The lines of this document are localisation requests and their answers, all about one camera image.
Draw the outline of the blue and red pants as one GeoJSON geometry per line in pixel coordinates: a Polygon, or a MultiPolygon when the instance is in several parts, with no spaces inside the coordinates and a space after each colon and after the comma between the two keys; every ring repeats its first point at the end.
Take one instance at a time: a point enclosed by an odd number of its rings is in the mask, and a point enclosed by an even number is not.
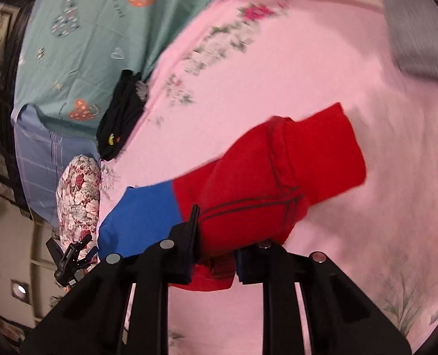
{"type": "Polygon", "coordinates": [[[275,116],[218,159],[172,180],[126,189],[101,224],[98,254],[140,254],[198,205],[200,259],[188,289],[227,289],[237,249],[285,243],[309,207],[365,178],[360,146],[340,104],[301,121],[275,116]]]}

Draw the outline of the floral bolster pillow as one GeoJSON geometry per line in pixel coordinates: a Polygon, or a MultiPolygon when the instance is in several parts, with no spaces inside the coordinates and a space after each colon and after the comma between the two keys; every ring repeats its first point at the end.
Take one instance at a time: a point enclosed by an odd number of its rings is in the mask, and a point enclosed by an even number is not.
{"type": "Polygon", "coordinates": [[[100,203],[100,168],[89,156],[75,156],[58,181],[56,190],[57,218],[61,247],[83,239],[87,234],[97,242],[100,203]]]}

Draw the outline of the pink floral bedsheet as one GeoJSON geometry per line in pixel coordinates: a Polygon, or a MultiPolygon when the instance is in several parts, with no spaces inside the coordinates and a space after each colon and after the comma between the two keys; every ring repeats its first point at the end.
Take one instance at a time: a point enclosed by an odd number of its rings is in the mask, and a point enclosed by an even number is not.
{"type": "Polygon", "coordinates": [[[193,204],[205,258],[171,290],[177,352],[261,352],[261,288],[232,275],[261,238],[325,252],[418,349],[438,324],[438,83],[393,66],[379,12],[216,0],[102,166],[102,252],[142,252],[193,204]]]}

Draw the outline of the blue plaid pillow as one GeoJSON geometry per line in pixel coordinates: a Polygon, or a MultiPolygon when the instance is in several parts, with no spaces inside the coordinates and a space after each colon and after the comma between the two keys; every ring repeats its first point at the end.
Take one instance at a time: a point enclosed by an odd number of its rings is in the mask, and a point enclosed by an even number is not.
{"type": "Polygon", "coordinates": [[[56,190],[62,173],[79,155],[99,160],[94,141],[59,135],[45,127],[33,105],[12,115],[20,181],[29,208],[58,228],[56,190]]]}

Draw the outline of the folded black garment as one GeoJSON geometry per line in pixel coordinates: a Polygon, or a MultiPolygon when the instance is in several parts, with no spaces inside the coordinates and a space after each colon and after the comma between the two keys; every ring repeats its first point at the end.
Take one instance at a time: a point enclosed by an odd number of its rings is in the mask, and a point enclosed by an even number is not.
{"type": "Polygon", "coordinates": [[[148,85],[140,73],[123,70],[110,106],[98,125],[98,154],[105,161],[116,158],[142,116],[149,95],[148,85]]]}

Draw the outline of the teal heart-print pillow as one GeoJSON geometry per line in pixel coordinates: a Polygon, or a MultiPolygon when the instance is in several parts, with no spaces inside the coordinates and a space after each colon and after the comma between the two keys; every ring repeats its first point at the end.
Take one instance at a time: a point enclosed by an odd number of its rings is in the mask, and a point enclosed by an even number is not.
{"type": "Polygon", "coordinates": [[[124,70],[148,79],[162,51],[211,0],[36,0],[12,120],[32,106],[51,131],[93,138],[124,70]]]}

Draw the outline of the framed pictures on wall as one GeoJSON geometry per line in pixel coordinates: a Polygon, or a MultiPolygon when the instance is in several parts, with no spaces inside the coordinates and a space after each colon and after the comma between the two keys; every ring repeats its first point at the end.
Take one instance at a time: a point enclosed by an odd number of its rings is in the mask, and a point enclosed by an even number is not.
{"type": "Polygon", "coordinates": [[[0,197],[31,217],[17,167],[11,114],[21,46],[35,0],[0,1],[0,197]]]}

